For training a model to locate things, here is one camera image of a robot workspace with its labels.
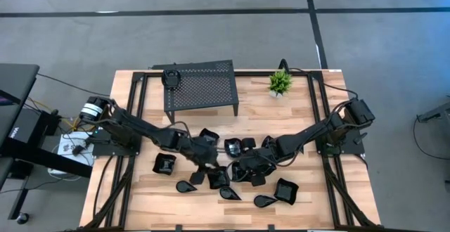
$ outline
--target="small succulent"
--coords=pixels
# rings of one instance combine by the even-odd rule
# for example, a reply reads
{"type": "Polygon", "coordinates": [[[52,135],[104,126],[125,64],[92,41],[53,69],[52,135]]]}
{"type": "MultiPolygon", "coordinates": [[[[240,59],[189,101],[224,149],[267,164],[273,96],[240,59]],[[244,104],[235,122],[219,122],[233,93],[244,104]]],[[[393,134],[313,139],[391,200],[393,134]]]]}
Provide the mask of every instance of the small succulent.
{"type": "Polygon", "coordinates": [[[279,70],[270,76],[269,90],[283,95],[289,90],[292,84],[292,76],[286,73],[285,70],[279,70]]]}

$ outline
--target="wheel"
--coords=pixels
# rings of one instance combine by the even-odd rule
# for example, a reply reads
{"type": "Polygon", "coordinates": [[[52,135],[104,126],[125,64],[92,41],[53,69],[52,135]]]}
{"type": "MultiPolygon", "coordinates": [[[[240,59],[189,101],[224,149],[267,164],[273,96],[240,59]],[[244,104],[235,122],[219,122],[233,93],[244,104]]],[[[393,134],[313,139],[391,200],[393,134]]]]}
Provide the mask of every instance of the wheel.
{"type": "Polygon", "coordinates": [[[28,214],[20,213],[16,219],[17,224],[20,224],[20,225],[26,224],[29,218],[30,218],[30,216],[28,214]]]}

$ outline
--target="gray floor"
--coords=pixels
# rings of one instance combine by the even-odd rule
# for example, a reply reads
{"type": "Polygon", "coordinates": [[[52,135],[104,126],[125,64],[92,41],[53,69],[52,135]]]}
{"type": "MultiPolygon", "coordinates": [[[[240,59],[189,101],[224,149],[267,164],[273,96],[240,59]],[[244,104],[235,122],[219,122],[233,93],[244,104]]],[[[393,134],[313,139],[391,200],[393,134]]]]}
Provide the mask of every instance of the gray floor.
{"type": "MultiPolygon", "coordinates": [[[[449,6],[450,0],[314,0],[317,8],[449,6]]],[[[306,8],[306,0],[0,0],[0,12],[144,11],[194,8],[306,8]]],[[[377,117],[364,143],[384,225],[450,231],[450,162],[414,146],[412,124],[450,98],[450,13],[320,14],[329,68],[343,69],[377,117]]],[[[37,63],[41,72],[108,93],[114,71],[154,64],[233,59],[237,68],[318,68],[309,15],[209,15],[116,18],[2,18],[0,62],[37,63]]],[[[38,78],[32,97],[76,115],[88,94],[38,78]]],[[[450,157],[439,122],[420,124],[418,141],[450,157]]],[[[1,231],[56,231],[76,227],[85,190],[30,192],[18,226],[6,221],[13,193],[0,195],[1,231]]],[[[3,190],[17,188],[8,181],[3,190]]]]}

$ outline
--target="white pot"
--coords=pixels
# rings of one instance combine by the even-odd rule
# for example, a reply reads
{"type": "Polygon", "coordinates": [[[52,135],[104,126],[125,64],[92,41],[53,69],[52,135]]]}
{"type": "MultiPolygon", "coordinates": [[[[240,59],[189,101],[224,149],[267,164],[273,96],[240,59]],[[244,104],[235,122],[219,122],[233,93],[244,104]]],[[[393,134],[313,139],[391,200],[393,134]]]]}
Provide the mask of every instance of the white pot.
{"type": "Polygon", "coordinates": [[[269,91],[269,95],[273,96],[274,98],[282,98],[283,94],[278,94],[275,91],[269,91]]]}

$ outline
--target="wooden table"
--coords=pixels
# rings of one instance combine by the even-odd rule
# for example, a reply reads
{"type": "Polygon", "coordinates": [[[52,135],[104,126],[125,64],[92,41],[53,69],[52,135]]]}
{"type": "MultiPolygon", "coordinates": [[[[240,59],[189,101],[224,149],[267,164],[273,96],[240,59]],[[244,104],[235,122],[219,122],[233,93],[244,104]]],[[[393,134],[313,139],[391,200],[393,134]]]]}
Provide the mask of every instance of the wooden table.
{"type": "MultiPolygon", "coordinates": [[[[120,107],[127,106],[133,71],[120,70],[115,74],[111,97],[120,107]]],[[[340,70],[323,71],[325,83],[345,87],[340,70]]],[[[185,121],[193,136],[206,127],[218,133],[219,143],[225,138],[254,137],[260,145],[265,136],[294,134],[314,124],[308,83],[305,77],[293,77],[293,85],[281,99],[272,98],[267,87],[268,77],[236,77],[240,101],[239,116],[233,116],[233,108],[208,108],[187,110],[177,113],[177,120],[185,121]]],[[[320,98],[319,87],[316,92],[320,98]]],[[[136,89],[134,113],[138,104],[140,87],[136,89]]],[[[347,93],[326,88],[330,107],[348,99],[347,93]]],[[[159,127],[170,124],[163,110],[163,86],[160,78],[150,78],[146,90],[143,119],[159,127]]],[[[126,229],[171,229],[176,224],[183,229],[267,229],[274,224],[276,229],[333,228],[330,205],[323,173],[322,161],[316,153],[314,142],[304,147],[289,167],[279,167],[266,178],[263,186],[252,187],[250,183],[231,183],[231,187],[243,201],[224,200],[218,190],[210,190],[207,178],[198,191],[181,194],[175,189],[180,180],[189,180],[197,167],[182,155],[178,157],[171,176],[152,172],[156,155],[162,151],[147,138],[143,138],[141,154],[136,159],[127,213],[126,229]],[[277,202],[265,208],[255,207],[253,198],[259,194],[273,195],[279,178],[299,185],[297,201],[291,206],[277,202]]],[[[89,183],[80,226],[92,220],[93,201],[98,181],[107,157],[95,161],[89,183]]],[[[373,222],[379,224],[378,212],[373,198],[371,182],[364,163],[354,155],[341,155],[349,194],[373,222]]],[[[230,159],[219,154],[220,165],[227,165],[230,159]]],[[[106,170],[98,197],[99,210],[110,194],[115,158],[106,170]]],[[[336,192],[340,222],[345,224],[342,200],[336,192]]],[[[122,196],[117,199],[112,224],[118,224],[122,196]]]]}

